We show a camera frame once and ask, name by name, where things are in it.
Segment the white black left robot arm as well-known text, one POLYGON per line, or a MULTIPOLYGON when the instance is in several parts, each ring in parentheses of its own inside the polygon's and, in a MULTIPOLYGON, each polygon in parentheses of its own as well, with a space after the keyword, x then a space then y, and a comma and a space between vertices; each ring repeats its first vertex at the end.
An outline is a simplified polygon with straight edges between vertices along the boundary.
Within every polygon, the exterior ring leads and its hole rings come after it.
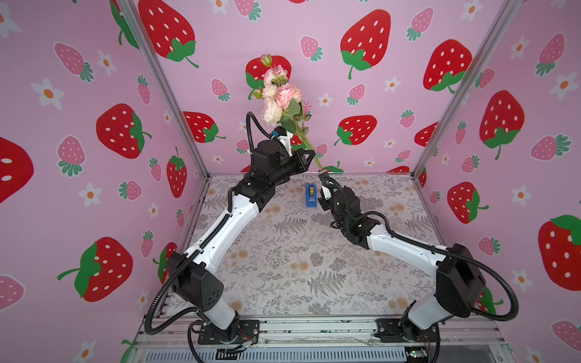
POLYGON ((287 149, 279 140, 260 142, 251 152, 251 167, 226 195, 219 219, 184 253, 168 259, 164 283, 193 305, 198 315, 222 342, 232 342, 239 331, 239 314, 222 297, 224 285, 215 273, 232 243, 275 196, 275 189, 294 175, 308 171, 316 152, 287 149))

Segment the artificial pink flower bouquet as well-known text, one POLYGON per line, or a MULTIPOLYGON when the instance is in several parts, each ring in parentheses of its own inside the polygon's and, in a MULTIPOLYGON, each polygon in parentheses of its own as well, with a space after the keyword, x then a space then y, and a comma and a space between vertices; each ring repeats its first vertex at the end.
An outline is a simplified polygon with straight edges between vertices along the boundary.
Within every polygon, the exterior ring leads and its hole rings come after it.
POLYGON ((289 134, 291 149, 315 151, 308 139, 307 123, 313 116, 311 107, 300 88, 290 82, 291 66, 286 59, 263 54, 247 64, 245 76, 251 87, 249 98, 263 101, 263 122, 283 128, 289 134))

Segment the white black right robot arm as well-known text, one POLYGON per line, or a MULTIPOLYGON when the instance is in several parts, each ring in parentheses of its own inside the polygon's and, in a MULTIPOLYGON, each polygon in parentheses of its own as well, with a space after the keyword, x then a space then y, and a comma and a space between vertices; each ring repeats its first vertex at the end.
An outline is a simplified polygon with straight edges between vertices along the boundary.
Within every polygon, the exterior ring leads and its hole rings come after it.
POLYGON ((435 291, 413 302, 397 323, 395 333, 402 339, 420 340, 440 322, 471 315, 486 282, 478 267, 467 261, 468 249, 426 244, 398 234, 379 213, 361 213, 360 200, 350 188, 329 181, 322 183, 319 203, 331 212, 335 227, 350 243, 396 257, 435 279, 435 291))

